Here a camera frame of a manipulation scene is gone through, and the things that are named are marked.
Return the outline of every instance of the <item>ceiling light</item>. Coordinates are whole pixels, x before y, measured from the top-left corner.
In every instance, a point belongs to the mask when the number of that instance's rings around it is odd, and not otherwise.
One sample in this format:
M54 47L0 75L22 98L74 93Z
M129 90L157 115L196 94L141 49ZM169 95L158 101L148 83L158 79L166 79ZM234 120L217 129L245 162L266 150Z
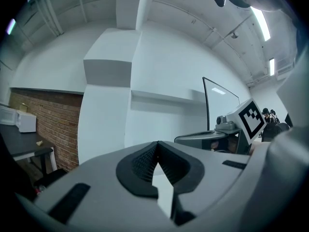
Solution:
M14 19L12 19L12 20L10 21L8 27L6 28L6 32L7 32L8 34L11 34L11 32L12 32L14 26L15 26L15 23L16 23L16 22L15 22Z
M263 36L264 36L264 40L268 41L270 39L270 33L269 33L269 29L268 29L265 17L263 15L263 12L258 10L258 9L255 9L253 7L251 7L251 9L252 9L257 21L260 24L260 27L261 27L261 30L262 30L262 33L263 33Z
M270 65L270 75L275 74L275 59L274 58L269 60L269 65Z
M217 92L217 93L219 93L219 94L222 94L222 95L225 94L222 90L219 90L219 89L217 89L216 87L214 87L212 90L215 91L215 92Z

